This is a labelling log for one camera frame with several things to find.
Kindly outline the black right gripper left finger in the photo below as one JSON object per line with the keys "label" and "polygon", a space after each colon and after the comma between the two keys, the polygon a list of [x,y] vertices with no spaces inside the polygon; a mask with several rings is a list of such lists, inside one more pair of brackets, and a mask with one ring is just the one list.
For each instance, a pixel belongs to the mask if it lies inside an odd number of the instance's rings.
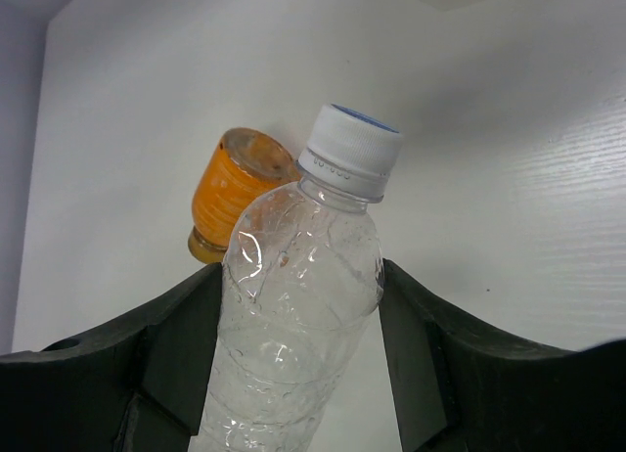
{"label": "black right gripper left finger", "polygon": [[222,268],[45,349],[1,358],[4,451],[185,451],[200,429]]}

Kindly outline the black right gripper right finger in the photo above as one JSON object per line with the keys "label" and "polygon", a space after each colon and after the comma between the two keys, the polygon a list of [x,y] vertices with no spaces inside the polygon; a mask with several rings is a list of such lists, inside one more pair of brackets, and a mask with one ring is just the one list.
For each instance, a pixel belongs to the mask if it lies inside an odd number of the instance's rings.
{"label": "black right gripper right finger", "polygon": [[625,343],[565,350],[498,329],[392,261],[379,314],[406,451],[621,451]]}

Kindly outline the clear unlabelled plastic bottle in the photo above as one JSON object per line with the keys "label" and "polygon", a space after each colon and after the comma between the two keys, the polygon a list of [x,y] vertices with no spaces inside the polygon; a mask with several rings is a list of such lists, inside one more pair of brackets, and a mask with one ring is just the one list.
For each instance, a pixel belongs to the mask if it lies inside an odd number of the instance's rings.
{"label": "clear unlabelled plastic bottle", "polygon": [[382,200],[402,134],[321,108],[300,179],[254,200],[222,263],[212,368],[193,451],[304,451],[383,292],[368,207]]}

